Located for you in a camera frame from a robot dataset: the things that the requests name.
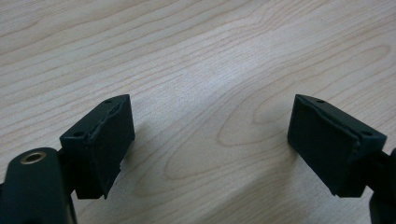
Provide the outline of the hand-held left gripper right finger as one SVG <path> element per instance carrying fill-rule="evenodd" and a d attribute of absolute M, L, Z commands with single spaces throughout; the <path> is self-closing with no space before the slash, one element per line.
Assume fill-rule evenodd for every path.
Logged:
<path fill-rule="evenodd" d="M 301 94 L 294 98 L 288 143 L 333 195 L 360 197 L 367 187 L 388 195 L 386 140 L 323 100 Z"/>

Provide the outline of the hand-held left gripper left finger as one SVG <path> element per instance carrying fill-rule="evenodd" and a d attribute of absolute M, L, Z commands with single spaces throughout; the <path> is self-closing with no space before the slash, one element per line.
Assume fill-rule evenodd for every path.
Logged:
<path fill-rule="evenodd" d="M 106 197 L 134 141 L 130 96 L 104 100 L 60 137 L 80 199 Z"/>

